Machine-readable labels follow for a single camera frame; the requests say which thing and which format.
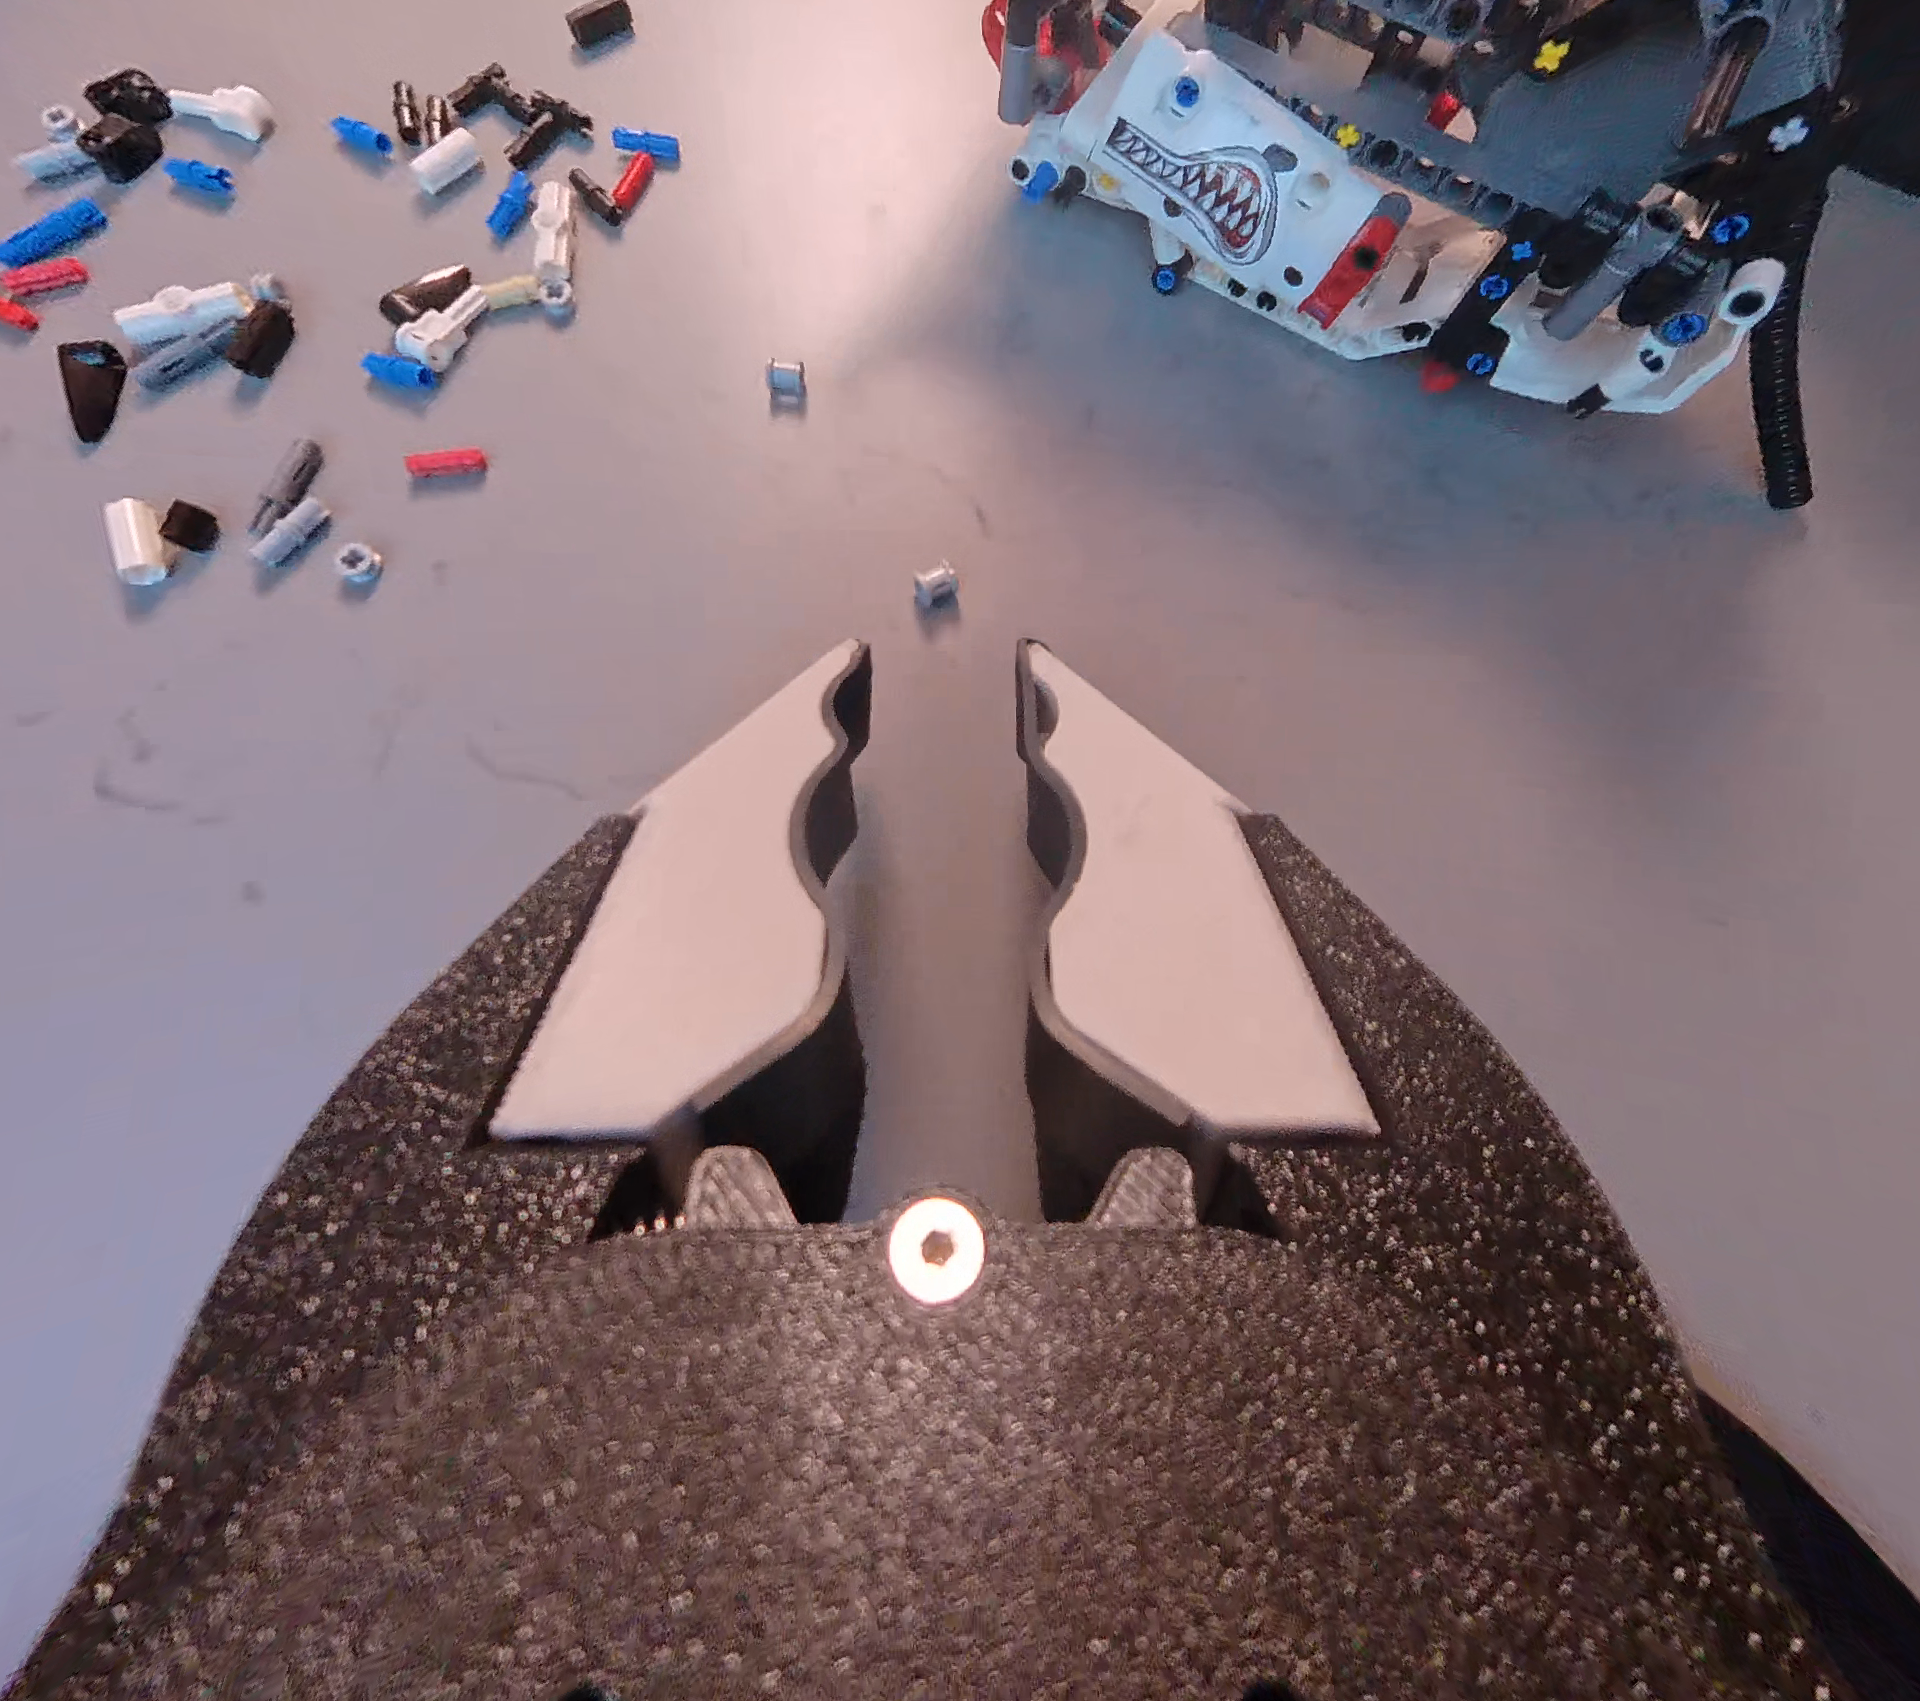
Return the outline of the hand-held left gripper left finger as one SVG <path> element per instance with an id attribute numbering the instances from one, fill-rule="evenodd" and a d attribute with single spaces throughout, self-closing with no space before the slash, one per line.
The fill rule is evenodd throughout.
<path id="1" fill-rule="evenodd" d="M 632 810 L 634 831 L 490 1117 L 496 1144 L 659 1138 L 824 1021 L 872 650 L 838 643 Z"/>

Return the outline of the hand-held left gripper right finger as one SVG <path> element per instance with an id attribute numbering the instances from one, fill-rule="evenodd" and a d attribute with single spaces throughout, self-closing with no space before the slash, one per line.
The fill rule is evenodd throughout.
<path id="1" fill-rule="evenodd" d="M 1379 1138 L 1249 810 L 1031 639 L 1018 749 L 1051 887 L 1036 1004 L 1060 1045 L 1212 1138 Z"/>

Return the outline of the toy vehicle chassis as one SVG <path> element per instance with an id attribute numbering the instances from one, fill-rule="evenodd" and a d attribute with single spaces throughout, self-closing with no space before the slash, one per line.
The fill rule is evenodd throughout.
<path id="1" fill-rule="evenodd" d="M 996 0 L 1025 201 L 1136 214 L 1195 287 L 1347 360 L 1572 415 L 1737 354 L 1767 503 L 1811 498 L 1799 302 L 1846 0 Z"/>

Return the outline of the grey desk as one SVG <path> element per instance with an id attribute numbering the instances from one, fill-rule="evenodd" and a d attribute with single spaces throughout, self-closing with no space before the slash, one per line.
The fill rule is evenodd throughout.
<path id="1" fill-rule="evenodd" d="M 107 188 L 88 292 L 4 336 L 4 1666 L 84 1566 L 205 1283 L 341 1072 L 599 815 L 836 641 L 875 663 L 852 907 L 854 1214 L 1038 1210 L 1039 891 L 1014 647 L 1284 816 L 1484 1018 L 1623 1217 L 1703 1378 L 1916 1577 L 1916 204 L 1836 180 L 1801 343 L 1815 500 L 1762 500 L 1745 382 L 1655 422 L 1430 394 L 1212 297 L 1139 226 L 1014 195 L 986 0 L 4 0 L 4 155 L 139 64 L 277 117 L 228 204 Z M 497 61 L 588 112 L 536 182 L 576 302 L 433 392 L 378 299 L 531 260 L 344 152 Z M 62 343 L 256 273 L 264 386 L 127 382 L 82 448 Z M 772 356 L 807 401 L 777 409 Z M 331 526 L 245 525 L 318 440 Z M 404 457 L 477 447 L 477 482 Z M 103 503 L 203 505 L 115 581 Z M 956 567 L 917 615 L 911 577 Z"/>

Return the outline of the pile of small building parts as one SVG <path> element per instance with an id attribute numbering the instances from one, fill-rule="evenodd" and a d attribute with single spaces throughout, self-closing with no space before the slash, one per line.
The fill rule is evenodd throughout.
<path id="1" fill-rule="evenodd" d="M 576 50 L 588 54 L 632 33 L 626 0 L 593 0 L 565 13 Z M 157 170 L 175 191 L 207 201 L 234 196 L 232 169 L 193 156 L 168 156 L 161 128 L 191 120 L 203 128 L 261 145 L 276 128 L 270 100 L 249 85 L 185 91 L 155 83 L 138 66 L 115 71 L 82 91 L 91 119 L 63 104 L 40 115 L 42 141 L 11 156 L 23 180 L 46 188 L 82 182 L 129 184 Z M 471 71 L 443 95 L 419 100 L 409 83 L 391 89 L 394 130 L 336 115 L 327 130 L 344 152 L 378 166 L 402 160 L 422 199 L 440 201 L 484 169 L 484 152 L 469 119 L 500 112 L 518 132 L 504 149 L 505 182 L 487 217 L 487 239 L 504 246 L 522 226 L 531 228 L 531 260 L 516 274 L 474 281 L 466 265 L 413 274 L 386 291 L 376 306 L 391 329 L 389 345 L 361 358 L 376 386 L 396 392 L 433 392 L 457 363 L 474 331 L 490 317 L 537 309 L 548 318 L 572 314 L 576 302 L 577 211 L 618 230 L 645 193 L 659 160 L 677 164 L 676 136 L 616 127 L 612 149 L 626 155 L 612 187 L 581 169 L 536 182 L 536 166 L 559 145 L 588 141 L 593 123 L 576 104 L 523 91 L 497 61 Z M 35 299 L 63 294 L 89 283 L 77 249 L 107 230 L 95 195 L 72 195 L 31 223 L 4 235 L 4 331 L 33 334 Z M 109 312 L 114 338 L 72 341 L 56 349 L 60 397 L 73 440 L 94 448 L 107 438 L 127 385 L 149 394 L 191 382 L 216 364 L 229 367 L 247 386 L 268 385 L 298 338 L 290 291 L 271 273 L 223 278 L 201 287 L 169 285 Z M 471 485 L 490 473 L 477 447 L 416 450 L 402 459 L 413 488 L 441 482 Z M 293 440 L 271 468 L 245 525 L 245 553 L 264 571 L 279 571 L 327 534 L 331 512 L 312 488 L 324 468 L 318 440 Z M 143 497 L 103 503 L 103 534 L 114 578 L 126 587 L 164 585 L 179 556 L 207 556 L 221 542 L 221 523 L 203 505 L 173 498 L 157 510 Z"/>

